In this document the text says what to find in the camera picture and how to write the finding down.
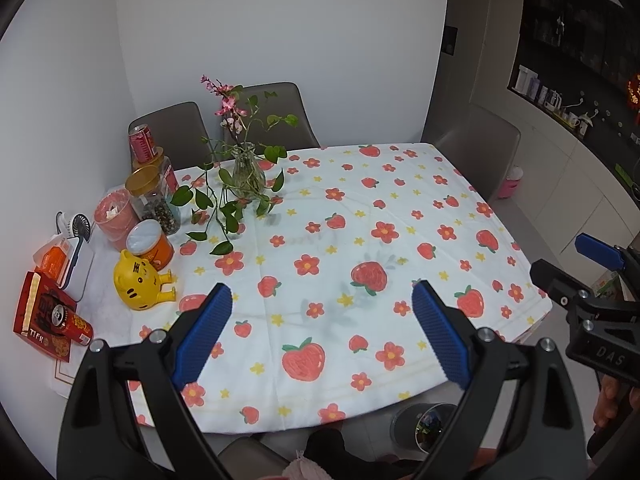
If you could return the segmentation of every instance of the dining table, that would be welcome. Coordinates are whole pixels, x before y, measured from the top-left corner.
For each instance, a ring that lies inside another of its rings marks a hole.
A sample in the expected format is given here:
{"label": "dining table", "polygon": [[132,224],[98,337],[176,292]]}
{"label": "dining table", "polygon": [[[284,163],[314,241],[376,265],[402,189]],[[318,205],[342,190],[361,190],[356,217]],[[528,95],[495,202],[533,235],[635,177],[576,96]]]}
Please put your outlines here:
{"label": "dining table", "polygon": [[[316,426],[388,406],[446,381],[412,312],[412,289],[428,280],[476,328],[520,338],[551,310],[530,263],[491,206],[426,143],[296,150],[259,161],[273,210],[246,206],[233,250],[207,216],[181,208],[175,254],[177,301],[128,309],[113,286],[118,252],[100,240],[78,312],[114,346],[168,329],[217,283],[232,291],[231,318],[197,382],[182,391],[202,431],[258,433]],[[222,163],[230,171],[233,161]],[[176,171],[204,191],[203,170]],[[218,169],[208,181],[219,191]],[[57,362],[55,389],[68,394],[84,348]],[[153,425],[139,383],[130,382],[139,423]]]}

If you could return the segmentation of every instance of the tiger figurine face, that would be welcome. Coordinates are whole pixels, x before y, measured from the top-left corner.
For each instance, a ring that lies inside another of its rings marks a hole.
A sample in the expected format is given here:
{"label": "tiger figurine face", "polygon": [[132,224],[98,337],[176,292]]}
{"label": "tiger figurine face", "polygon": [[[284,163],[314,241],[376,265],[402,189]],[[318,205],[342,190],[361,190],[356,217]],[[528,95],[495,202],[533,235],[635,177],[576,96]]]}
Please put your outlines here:
{"label": "tiger figurine face", "polygon": [[146,310],[158,302],[162,285],[158,271],[151,263],[127,250],[113,268],[113,284],[120,299],[133,310]]}

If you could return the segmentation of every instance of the vase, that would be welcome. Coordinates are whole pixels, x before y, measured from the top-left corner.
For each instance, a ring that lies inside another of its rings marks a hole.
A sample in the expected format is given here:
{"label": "vase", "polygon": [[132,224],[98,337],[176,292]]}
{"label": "vase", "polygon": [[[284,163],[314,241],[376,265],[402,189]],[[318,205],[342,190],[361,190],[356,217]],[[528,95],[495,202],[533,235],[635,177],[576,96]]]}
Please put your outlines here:
{"label": "vase", "polygon": [[264,171],[258,166],[254,145],[251,142],[245,142],[242,146],[232,149],[231,154],[236,160],[231,176],[235,187],[234,195],[245,200],[260,196],[264,192],[266,179]]}

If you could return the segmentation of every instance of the yellow tiger toy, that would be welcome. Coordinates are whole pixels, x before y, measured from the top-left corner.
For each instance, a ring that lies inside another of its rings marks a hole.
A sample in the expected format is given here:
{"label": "yellow tiger toy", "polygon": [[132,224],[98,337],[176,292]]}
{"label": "yellow tiger toy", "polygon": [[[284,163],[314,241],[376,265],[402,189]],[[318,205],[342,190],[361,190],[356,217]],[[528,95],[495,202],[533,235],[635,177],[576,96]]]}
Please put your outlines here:
{"label": "yellow tiger toy", "polygon": [[174,286],[168,292],[160,291],[162,284],[174,281],[170,270],[158,274],[148,261],[126,249],[120,253],[120,259],[113,268],[113,285],[120,299],[133,310],[146,310],[156,303],[175,301]]}

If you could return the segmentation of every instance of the chair backrest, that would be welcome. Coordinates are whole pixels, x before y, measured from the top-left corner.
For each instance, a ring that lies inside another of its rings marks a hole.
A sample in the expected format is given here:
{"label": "chair backrest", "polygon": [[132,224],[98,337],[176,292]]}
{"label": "chair backrest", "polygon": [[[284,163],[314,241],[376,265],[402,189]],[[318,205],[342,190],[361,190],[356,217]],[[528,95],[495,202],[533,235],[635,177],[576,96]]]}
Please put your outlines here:
{"label": "chair backrest", "polygon": [[263,476],[280,476],[289,461],[264,444],[242,436],[225,447],[218,459],[234,480],[257,480]]}
{"label": "chair backrest", "polygon": [[148,124],[158,146],[171,159],[174,170],[183,170],[202,164],[209,147],[201,142],[207,136],[198,105],[180,103],[137,118],[129,131],[140,124]]}
{"label": "chair backrest", "polygon": [[487,201],[496,197],[513,163],[520,131],[485,108],[470,104],[466,121],[435,146]]}
{"label": "chair backrest", "polygon": [[[276,92],[277,97],[264,97],[265,92]],[[247,108],[247,99],[252,96],[258,96],[258,105],[260,110],[256,118],[264,123],[264,127],[258,121],[255,121],[249,129],[247,141],[256,145],[256,153],[262,153],[264,149],[259,143],[267,145],[284,146],[287,150],[303,150],[305,148],[319,148],[318,140],[311,130],[309,119],[306,116],[305,107],[302,104],[302,96],[300,90],[295,83],[269,83],[264,85],[247,86],[242,90],[241,108]],[[271,130],[266,131],[266,119],[268,115],[278,115],[285,117],[293,114],[298,117],[298,126],[293,128],[288,124],[280,122]],[[225,131],[226,142],[230,142],[228,132]]]}

